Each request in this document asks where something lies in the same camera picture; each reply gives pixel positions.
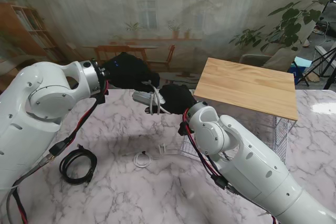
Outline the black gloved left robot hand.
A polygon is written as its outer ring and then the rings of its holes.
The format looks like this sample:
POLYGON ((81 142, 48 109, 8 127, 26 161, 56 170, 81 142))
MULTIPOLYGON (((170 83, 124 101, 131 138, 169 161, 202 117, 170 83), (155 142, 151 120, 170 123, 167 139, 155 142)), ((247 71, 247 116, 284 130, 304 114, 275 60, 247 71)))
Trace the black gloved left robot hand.
POLYGON ((134 55, 122 52, 102 64, 109 75, 108 82, 119 89, 133 89, 143 92, 151 92, 150 85, 143 82, 151 81, 154 87, 160 85, 160 76, 153 72, 147 64, 134 55))

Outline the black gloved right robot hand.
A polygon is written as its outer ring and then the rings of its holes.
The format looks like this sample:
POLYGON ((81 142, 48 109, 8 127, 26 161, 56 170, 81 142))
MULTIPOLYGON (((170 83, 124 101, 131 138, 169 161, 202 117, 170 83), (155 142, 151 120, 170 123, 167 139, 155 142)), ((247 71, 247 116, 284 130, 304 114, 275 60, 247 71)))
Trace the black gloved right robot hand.
POLYGON ((149 93, 154 91, 153 87, 159 91, 165 103, 158 105, 153 101, 146 109, 149 114, 168 112, 181 115, 197 103, 186 85, 165 84, 159 89, 158 85, 140 82, 134 89, 149 93))

